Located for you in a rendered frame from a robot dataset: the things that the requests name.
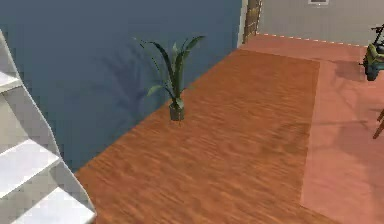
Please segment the green potted house plant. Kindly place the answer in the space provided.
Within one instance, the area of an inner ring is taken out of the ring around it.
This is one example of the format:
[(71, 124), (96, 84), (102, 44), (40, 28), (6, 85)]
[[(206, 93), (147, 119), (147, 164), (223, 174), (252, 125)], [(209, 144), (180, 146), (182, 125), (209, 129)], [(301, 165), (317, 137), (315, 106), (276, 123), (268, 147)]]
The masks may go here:
[[(140, 47), (149, 55), (160, 76), (160, 80), (147, 90), (147, 95), (151, 96), (160, 89), (166, 91), (171, 100), (168, 105), (171, 121), (181, 122), (184, 119), (185, 105), (181, 97), (185, 90), (185, 87), (182, 86), (184, 64), (192, 49), (203, 39), (204, 36), (196, 36), (191, 40), (186, 39), (181, 47), (178, 47), (177, 43), (174, 43), (170, 53), (158, 42), (136, 39)], [(162, 71), (155, 57), (147, 50), (147, 45), (153, 45), (159, 51), (164, 62), (165, 72)]]

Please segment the brown wooden room door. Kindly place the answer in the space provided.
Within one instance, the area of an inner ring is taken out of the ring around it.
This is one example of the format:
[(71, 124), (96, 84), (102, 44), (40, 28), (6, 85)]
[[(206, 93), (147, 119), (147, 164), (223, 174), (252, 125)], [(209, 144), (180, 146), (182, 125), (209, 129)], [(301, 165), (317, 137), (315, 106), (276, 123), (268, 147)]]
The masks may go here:
[(262, 0), (248, 0), (244, 25), (243, 43), (257, 33), (257, 26), (261, 12)]

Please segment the green and black ride-on toy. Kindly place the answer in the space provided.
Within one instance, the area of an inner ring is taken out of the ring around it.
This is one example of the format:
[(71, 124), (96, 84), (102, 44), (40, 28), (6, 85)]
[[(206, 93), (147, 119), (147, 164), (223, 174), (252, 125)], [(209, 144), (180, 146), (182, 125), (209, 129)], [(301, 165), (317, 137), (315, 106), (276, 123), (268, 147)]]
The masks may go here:
[(372, 27), (377, 34), (373, 43), (366, 48), (366, 53), (361, 65), (368, 81), (375, 81), (380, 71), (384, 70), (384, 39), (379, 41), (384, 32), (384, 24)]

